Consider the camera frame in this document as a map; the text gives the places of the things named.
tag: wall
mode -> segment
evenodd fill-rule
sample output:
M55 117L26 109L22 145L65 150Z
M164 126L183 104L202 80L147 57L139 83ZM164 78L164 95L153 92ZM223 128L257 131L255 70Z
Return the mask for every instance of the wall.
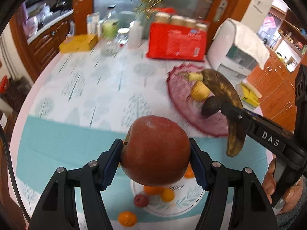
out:
M9 24L5 27L1 37L3 39L4 48L7 51L7 55L5 55L0 48L0 61L3 64L3 66L0 68L0 79L2 79L4 75L11 76L8 66L9 62L12 66L12 69L10 69L12 76L24 76L29 81L29 83L33 85L33 81L30 78L27 70L25 69L15 47Z
M272 5L281 9L284 12L287 12L289 8L283 0L273 0Z
M16 50L9 24L5 27L0 37L0 43L0 61L2 63L2 67L0 68L0 80L5 75L8 77L17 77L21 75L29 81L30 85L33 85L33 81L23 66ZM12 112L12 108L2 99L0 99L0 110L8 113Z
M280 43L276 49L276 52L279 52L283 57L286 56L287 59L293 56L297 63L300 63L301 61L301 58L298 56L298 54L285 41Z
M257 33L270 10L272 2L273 0L251 0L241 22Z

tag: white appliance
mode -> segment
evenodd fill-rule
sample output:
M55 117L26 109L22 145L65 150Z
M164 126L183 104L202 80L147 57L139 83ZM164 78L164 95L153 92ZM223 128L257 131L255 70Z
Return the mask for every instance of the white appliance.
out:
M227 77L243 80L257 64L263 70L270 57L256 33L233 19L227 19L213 39L207 59L213 69Z

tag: white plate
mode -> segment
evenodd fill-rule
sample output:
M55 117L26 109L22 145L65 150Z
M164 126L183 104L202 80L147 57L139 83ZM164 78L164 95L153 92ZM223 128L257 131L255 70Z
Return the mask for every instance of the white plate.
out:
M144 194L143 185L131 180L133 196ZM199 186L195 178L182 178L178 182L168 186L175 191L175 199L171 202L162 201L160 195L150 196L149 205L145 211L160 217L174 217L185 214L194 208L204 196L205 191Z

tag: screw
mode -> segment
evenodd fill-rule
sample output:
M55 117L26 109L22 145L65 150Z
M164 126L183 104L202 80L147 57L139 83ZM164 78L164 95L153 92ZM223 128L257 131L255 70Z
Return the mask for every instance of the screw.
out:
M64 172L64 170L65 170L64 167L58 167L58 168L56 169L56 172L59 173L59 174L61 174L61 173Z
M217 162L217 161L214 161L212 163L213 167L216 167L216 168L219 168L221 166L221 163L220 162Z
M97 162L96 162L96 161L90 161L90 162L88 163L88 165L89 165L90 167L95 167L95 166L97 165Z
M248 173L248 174L251 174L253 173L253 170L249 167L245 168L245 172Z

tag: white cloth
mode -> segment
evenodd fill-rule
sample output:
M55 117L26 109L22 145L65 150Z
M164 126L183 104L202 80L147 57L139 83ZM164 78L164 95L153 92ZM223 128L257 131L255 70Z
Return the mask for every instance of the white cloth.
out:
M253 57L258 62L260 69L263 70L265 63L270 57L270 53L258 35L239 21L231 18L226 19L225 22L226 21L230 21L235 26L236 33L234 37L234 45L241 51ZM218 34L219 29L223 27L223 24L218 28L215 36Z

